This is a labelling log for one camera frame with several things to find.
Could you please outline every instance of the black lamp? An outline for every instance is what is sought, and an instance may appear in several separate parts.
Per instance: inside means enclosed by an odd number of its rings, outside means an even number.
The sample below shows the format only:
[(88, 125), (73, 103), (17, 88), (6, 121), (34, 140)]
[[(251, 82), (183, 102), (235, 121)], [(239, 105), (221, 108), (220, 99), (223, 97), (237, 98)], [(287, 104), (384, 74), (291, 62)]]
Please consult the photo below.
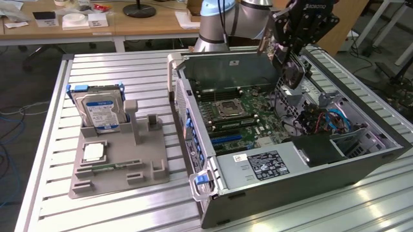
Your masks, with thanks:
[(156, 9), (152, 6), (140, 4), (140, 0), (136, 0), (136, 4), (122, 7), (122, 13), (133, 18), (148, 18), (156, 14)]

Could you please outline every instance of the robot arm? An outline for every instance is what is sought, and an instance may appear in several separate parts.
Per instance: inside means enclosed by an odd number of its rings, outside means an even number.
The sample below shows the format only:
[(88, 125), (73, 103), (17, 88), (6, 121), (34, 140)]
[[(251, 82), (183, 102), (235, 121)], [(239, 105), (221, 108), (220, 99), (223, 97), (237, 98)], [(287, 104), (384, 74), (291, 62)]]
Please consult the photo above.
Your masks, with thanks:
[(299, 52), (314, 44), (339, 22), (332, 15), (338, 0), (290, 0), (286, 9), (271, 10), (257, 54), (267, 52), (284, 84), (295, 89), (304, 75)]

